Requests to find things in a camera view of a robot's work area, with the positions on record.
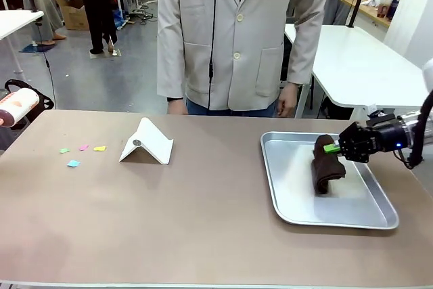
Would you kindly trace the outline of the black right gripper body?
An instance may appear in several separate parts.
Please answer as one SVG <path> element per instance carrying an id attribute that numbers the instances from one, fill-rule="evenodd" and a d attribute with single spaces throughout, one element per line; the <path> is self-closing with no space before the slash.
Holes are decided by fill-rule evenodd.
<path id="1" fill-rule="evenodd" d="M 353 162 L 368 163 L 369 157 L 381 150 L 378 133 L 372 127 L 353 122 L 339 134 L 340 153 Z"/>

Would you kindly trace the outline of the person's left hand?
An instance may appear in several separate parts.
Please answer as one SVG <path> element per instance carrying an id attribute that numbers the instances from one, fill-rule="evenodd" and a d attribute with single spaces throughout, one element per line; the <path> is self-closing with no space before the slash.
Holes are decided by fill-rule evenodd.
<path id="1" fill-rule="evenodd" d="M 288 118 L 294 112 L 298 103 L 298 89 L 299 85 L 288 83 L 280 92 L 277 116 L 280 118 Z"/>

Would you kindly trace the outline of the person's right hand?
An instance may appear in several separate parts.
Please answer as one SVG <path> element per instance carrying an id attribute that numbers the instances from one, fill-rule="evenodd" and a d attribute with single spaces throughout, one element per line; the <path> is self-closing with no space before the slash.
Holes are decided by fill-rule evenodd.
<path id="1" fill-rule="evenodd" d="M 167 112 L 174 115 L 188 115 L 187 106 L 183 99 L 169 101 Z"/>

